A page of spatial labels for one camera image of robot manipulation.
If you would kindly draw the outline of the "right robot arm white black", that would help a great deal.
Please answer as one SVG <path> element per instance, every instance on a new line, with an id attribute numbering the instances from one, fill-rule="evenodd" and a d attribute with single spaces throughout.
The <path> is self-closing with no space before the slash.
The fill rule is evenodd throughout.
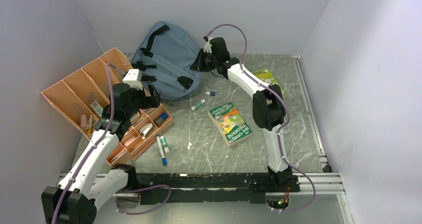
<path id="1" fill-rule="evenodd" d="M 262 129 L 268 150 L 269 186 L 281 191 L 292 177 L 292 168 L 284 154 L 283 126 L 287 123 L 282 92 L 278 85 L 268 85 L 258 79 L 237 58 L 231 57 L 222 37 L 205 36 L 206 45 L 199 50 L 192 70 L 216 70 L 224 78 L 239 85 L 252 99 L 252 117 Z"/>

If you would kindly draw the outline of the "green treehouse paperback book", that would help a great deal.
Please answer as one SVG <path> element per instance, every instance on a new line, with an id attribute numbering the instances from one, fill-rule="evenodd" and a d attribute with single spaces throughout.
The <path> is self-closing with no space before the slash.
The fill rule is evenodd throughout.
<path id="1" fill-rule="evenodd" d="M 234 146 L 252 134 L 251 128 L 232 102 L 209 110 L 208 115 L 228 147 Z"/>

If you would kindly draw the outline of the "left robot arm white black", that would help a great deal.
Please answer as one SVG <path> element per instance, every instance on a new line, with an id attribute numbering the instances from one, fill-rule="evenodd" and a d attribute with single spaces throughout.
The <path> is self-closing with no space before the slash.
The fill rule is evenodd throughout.
<path id="1" fill-rule="evenodd" d="M 55 187 L 47 186 L 41 195 L 48 224 L 92 224 L 113 194 L 137 187 L 138 178 L 129 165 L 113 168 L 99 182 L 95 178 L 129 130 L 131 118 L 140 109 L 159 107 L 160 95 L 153 83 L 147 85 L 148 92 L 125 83 L 109 88 L 110 104 L 104 108 L 90 143 L 65 178 Z"/>

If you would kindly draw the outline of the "green white glue stick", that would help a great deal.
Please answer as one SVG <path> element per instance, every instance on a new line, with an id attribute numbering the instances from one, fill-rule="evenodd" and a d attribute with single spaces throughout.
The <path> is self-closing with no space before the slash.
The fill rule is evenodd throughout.
<path id="1" fill-rule="evenodd" d="M 161 141 L 161 145 L 162 145 L 164 152 L 169 153 L 170 148 L 168 146 L 168 142 L 167 142 L 166 138 L 164 136 L 160 136 L 160 141 Z"/>

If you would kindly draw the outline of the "blue backpack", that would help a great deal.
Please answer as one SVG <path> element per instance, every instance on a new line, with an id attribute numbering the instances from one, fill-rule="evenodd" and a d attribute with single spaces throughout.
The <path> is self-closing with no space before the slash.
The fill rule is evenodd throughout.
<path id="1" fill-rule="evenodd" d="M 143 76 L 154 76 L 157 93 L 164 100 L 182 100 L 194 93 L 203 81 L 201 72 L 192 70 L 198 62 L 199 48 L 181 27 L 156 22 L 131 59 Z"/>

